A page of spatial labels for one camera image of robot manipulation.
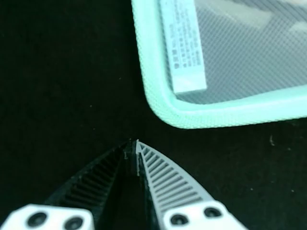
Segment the screw hole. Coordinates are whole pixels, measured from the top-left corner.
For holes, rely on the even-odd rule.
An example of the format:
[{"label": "screw hole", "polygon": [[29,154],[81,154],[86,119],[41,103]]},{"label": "screw hole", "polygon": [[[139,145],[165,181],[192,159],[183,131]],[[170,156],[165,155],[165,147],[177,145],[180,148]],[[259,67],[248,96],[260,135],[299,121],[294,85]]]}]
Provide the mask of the screw hole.
[{"label": "screw hole", "polygon": [[171,223],[173,225],[184,225],[188,222],[188,218],[181,214],[173,215],[171,218]]},{"label": "screw hole", "polygon": [[44,212],[37,212],[33,214],[27,221],[29,227],[34,228],[44,224],[47,219],[47,214]]},{"label": "screw hole", "polygon": [[81,228],[83,224],[83,219],[80,217],[73,217],[66,221],[65,223],[65,230],[77,230]]},{"label": "screw hole", "polygon": [[214,207],[206,208],[204,213],[206,217],[209,217],[209,218],[220,217],[222,215],[221,212]]}]

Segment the black surface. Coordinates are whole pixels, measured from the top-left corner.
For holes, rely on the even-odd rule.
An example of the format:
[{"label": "black surface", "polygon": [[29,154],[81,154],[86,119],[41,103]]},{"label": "black surface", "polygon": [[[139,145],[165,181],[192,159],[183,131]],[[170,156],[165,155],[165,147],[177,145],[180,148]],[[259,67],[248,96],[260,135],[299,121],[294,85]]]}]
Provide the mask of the black surface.
[{"label": "black surface", "polygon": [[170,127],[144,97],[128,0],[1,0],[0,222],[128,138],[173,159],[252,230],[307,227],[306,119]]}]

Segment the black background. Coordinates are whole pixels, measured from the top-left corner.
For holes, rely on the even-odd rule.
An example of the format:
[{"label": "black background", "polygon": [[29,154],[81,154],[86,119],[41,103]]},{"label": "black background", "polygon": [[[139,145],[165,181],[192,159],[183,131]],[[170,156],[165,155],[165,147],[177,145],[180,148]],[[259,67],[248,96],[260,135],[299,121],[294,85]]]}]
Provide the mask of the black background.
[{"label": "black background", "polygon": [[[0,0],[0,222],[139,138],[250,229],[304,229],[306,129],[306,119],[171,127],[144,97],[129,0]],[[129,185],[126,205],[134,205]],[[118,222],[137,226],[137,213]]]}]

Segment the white label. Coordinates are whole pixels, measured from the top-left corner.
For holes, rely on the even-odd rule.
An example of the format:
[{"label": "white label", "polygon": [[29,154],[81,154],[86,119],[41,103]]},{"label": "white label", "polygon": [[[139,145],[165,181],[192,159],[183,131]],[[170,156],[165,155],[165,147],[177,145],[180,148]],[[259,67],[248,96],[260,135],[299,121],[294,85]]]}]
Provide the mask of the white label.
[{"label": "white label", "polygon": [[174,92],[206,90],[194,0],[160,0],[160,7]]}]

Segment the mint green plastic frame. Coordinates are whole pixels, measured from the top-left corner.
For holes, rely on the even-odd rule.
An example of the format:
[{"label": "mint green plastic frame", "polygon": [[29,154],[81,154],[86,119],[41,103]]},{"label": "mint green plastic frame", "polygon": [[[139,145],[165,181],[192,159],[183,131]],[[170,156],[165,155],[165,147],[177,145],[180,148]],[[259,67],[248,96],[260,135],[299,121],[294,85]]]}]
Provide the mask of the mint green plastic frame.
[{"label": "mint green plastic frame", "polygon": [[177,100],[167,83],[159,0],[132,0],[142,78],[154,113],[179,128],[229,127],[307,116],[307,85],[244,99],[192,104]]}]

